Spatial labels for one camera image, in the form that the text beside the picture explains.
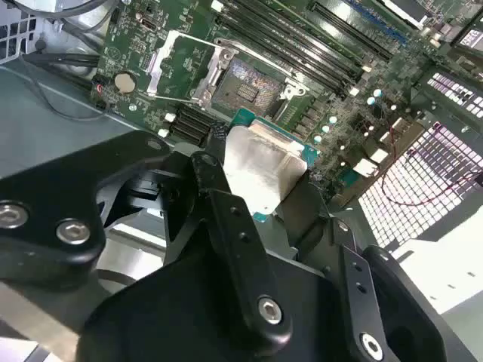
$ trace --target electronic component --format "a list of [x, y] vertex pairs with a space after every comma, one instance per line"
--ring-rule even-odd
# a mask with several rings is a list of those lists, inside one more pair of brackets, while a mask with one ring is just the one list
[[143, 26], [144, 28], [152, 32], [158, 29], [158, 25], [155, 23], [155, 21], [152, 18], [147, 17], [141, 13], [136, 13], [136, 20], [139, 21], [141, 26]]
[[347, 34], [350, 38], [357, 41], [362, 47], [366, 47], [369, 51], [381, 57], [383, 60], [391, 59], [391, 53], [388, 50], [381, 47], [378, 43], [367, 37], [362, 32], [359, 32], [356, 28], [349, 25], [336, 14], [328, 10], [324, 5], [315, 2], [311, 9], [317, 15], [319, 15], [324, 21], [331, 24], [335, 29], [338, 29], [342, 33]]
[[374, 162], [380, 164], [389, 154], [382, 145], [378, 145], [373, 138], [367, 138], [364, 142], [365, 154]]
[[177, 110], [177, 114], [173, 121], [173, 115], [167, 113], [165, 121], [171, 123], [169, 125], [170, 134], [182, 140], [202, 146], [210, 132], [210, 127], [214, 120], [188, 106], [181, 106]]
[[129, 94], [136, 89], [136, 78], [128, 72], [121, 72], [115, 75], [114, 85], [121, 94]]
[[220, 82], [211, 104], [229, 109], [233, 114], [240, 109], [250, 109], [264, 116], [283, 91], [279, 81], [257, 71], [253, 66], [234, 58]]
[[[109, 85], [91, 92], [96, 100], [102, 91], [129, 121], [196, 145], [204, 144], [211, 122], [228, 124], [239, 109], [250, 109], [317, 150], [312, 172], [322, 190], [331, 188], [323, 191], [327, 198], [363, 189], [359, 180], [341, 182], [341, 163], [352, 173], [355, 167], [365, 177], [376, 174], [374, 165], [387, 163], [392, 143], [408, 147], [414, 138], [408, 130], [439, 107], [463, 122], [473, 118], [467, 124], [475, 130], [483, 116], [475, 81], [483, 74], [474, 51], [479, 43], [470, 33], [479, 30], [472, 25], [479, 18], [459, 18], [479, 14], [470, 4], [435, 11], [416, 0], [132, 0], [124, 9], [101, 53], [98, 74]], [[408, 39], [411, 46], [403, 46]], [[434, 63], [448, 69], [428, 77]], [[136, 83], [132, 91], [125, 75], [129, 87], [116, 84], [123, 72]], [[436, 72], [444, 78], [432, 78]], [[461, 89], [448, 87], [451, 81]], [[413, 102], [412, 84], [429, 102]], [[377, 147], [365, 146], [371, 141]], [[363, 157], [350, 161], [353, 149]]]
[[347, 152], [345, 160], [355, 172], [364, 177], [375, 176], [379, 172], [377, 164], [367, 159], [363, 149], [357, 148]]

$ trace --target black plastic bracket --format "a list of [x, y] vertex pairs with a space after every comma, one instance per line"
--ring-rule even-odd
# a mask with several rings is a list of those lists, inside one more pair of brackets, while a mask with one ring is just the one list
[[[192, 236], [205, 227], [211, 248], [233, 288], [232, 295], [241, 315], [247, 346], [256, 355], [273, 355], [283, 348], [292, 334], [290, 312], [281, 301], [266, 252], [245, 201], [229, 189], [222, 164], [207, 152], [190, 158], [197, 196], [175, 239], [165, 262], [176, 262], [192, 247]], [[260, 300], [268, 298], [281, 309], [281, 320], [272, 324], [260, 313]]]
[[[0, 202], [27, 213], [21, 226], [0, 229], [0, 279], [54, 289], [79, 285], [104, 248], [103, 221], [119, 189], [159, 168], [168, 153], [163, 141], [135, 131], [0, 180]], [[57, 237], [68, 219], [87, 226], [85, 242]]]
[[387, 339], [401, 360], [476, 362], [390, 253], [370, 246], [363, 256], [374, 276]]
[[399, 361], [386, 341], [371, 270], [355, 248], [350, 228], [331, 218], [320, 243], [301, 261], [323, 271], [337, 288], [350, 354], [367, 362]]

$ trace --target silver screw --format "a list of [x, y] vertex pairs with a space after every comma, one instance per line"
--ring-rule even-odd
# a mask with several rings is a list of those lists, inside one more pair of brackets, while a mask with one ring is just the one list
[[161, 143], [159, 143], [157, 140], [154, 140], [154, 139], [148, 140], [147, 145], [152, 149], [157, 149], [157, 150], [160, 150], [162, 147]]
[[209, 164], [210, 166], [216, 166], [217, 165], [217, 159], [215, 157], [213, 157], [212, 155], [208, 155], [208, 154], [203, 154], [202, 155], [202, 160]]
[[210, 102], [211, 101], [211, 93], [208, 90], [205, 90], [202, 95], [203, 102]]
[[57, 237], [64, 243], [80, 245], [91, 236], [89, 228], [78, 220], [67, 220], [57, 227]]
[[383, 360], [383, 349], [379, 342], [370, 334], [361, 333], [361, 343], [364, 350], [375, 360]]
[[270, 324], [281, 322], [281, 309], [273, 299], [261, 298], [258, 301], [258, 311], [263, 319]]
[[346, 223], [340, 221], [340, 220], [337, 220], [337, 224], [339, 225], [340, 229], [344, 232], [348, 232], [349, 231], [349, 227], [347, 226]]
[[15, 229], [27, 222], [29, 214], [16, 204], [0, 204], [0, 229]]
[[221, 57], [224, 60], [231, 60], [233, 58], [233, 53], [231, 53], [230, 51], [222, 51], [221, 52]]

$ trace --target ram slot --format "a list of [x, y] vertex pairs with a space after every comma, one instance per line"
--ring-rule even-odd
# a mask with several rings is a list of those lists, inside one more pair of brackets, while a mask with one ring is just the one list
[[247, 38], [249, 41], [258, 44], [261, 48], [275, 55], [277, 58], [284, 60], [294, 70], [313, 79], [336, 94], [341, 95], [344, 93], [344, 83], [342, 83], [341, 79], [336, 79], [318, 71], [307, 64], [303, 58], [291, 53], [285, 48], [284, 44], [277, 44], [273, 39], [261, 36], [259, 32], [250, 31], [250, 26], [241, 23], [239, 19], [235, 19], [228, 14], [221, 14], [220, 19], [229, 29], [237, 32], [240, 36]]
[[347, 34], [350, 38], [356, 40], [362, 46], [366, 47], [369, 51], [378, 55], [383, 60], [388, 61], [391, 59], [392, 54], [388, 52], [388, 50], [378, 45], [378, 43], [372, 41], [371, 38], [369, 38], [362, 32], [359, 32], [353, 26], [350, 26], [348, 23], [340, 19], [336, 14], [332, 13], [330, 10], [320, 5], [318, 2], [316, 2], [312, 6], [312, 11], [315, 14], [319, 15], [325, 22], [331, 24], [340, 32]]
[[262, 14], [251, 12], [251, 9], [245, 10], [235, 4], [230, 4], [229, 6], [231, 7], [231, 12], [235, 18], [238, 19], [238, 17], [240, 17], [252, 26], [259, 26], [259, 30], [262, 30], [266, 36], [282, 42], [292, 53], [302, 57], [307, 63], [317, 68], [320, 72], [324, 72], [329, 76], [337, 75], [339, 79], [344, 79], [347, 82], [355, 81], [355, 77], [347, 74], [346, 70], [339, 67], [340, 62], [336, 59], [322, 52], [317, 54], [313, 49], [305, 46], [302, 41], [292, 38], [290, 32], [286, 29], [282, 29], [278, 27], [278, 24], [272, 24], [267, 21]]
[[292, 20], [258, 0], [235, 0], [235, 3], [247, 8], [251, 13], [263, 17], [276, 29], [283, 31], [288, 37], [296, 39], [299, 44], [307, 44], [311, 47], [312, 52], [317, 53], [320, 57], [325, 57], [327, 61], [342, 69], [355, 81], [359, 80], [357, 77], [362, 74], [361, 64], [335, 51], [315, 34], [308, 33]]

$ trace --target mesh grille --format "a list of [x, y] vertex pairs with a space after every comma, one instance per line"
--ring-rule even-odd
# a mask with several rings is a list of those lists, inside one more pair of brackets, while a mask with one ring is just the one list
[[[481, 156], [436, 123], [390, 167], [385, 190], [393, 200], [417, 204], [435, 198], [468, 172], [481, 172], [482, 169]], [[359, 201], [379, 245], [388, 247], [391, 243], [390, 248], [394, 250], [406, 240], [417, 238], [464, 198], [480, 189], [475, 178], [476, 175], [462, 180], [433, 201], [409, 207], [394, 204], [384, 196], [381, 177]]]
[[40, 28], [37, 18], [0, 2], [0, 64], [35, 49]]

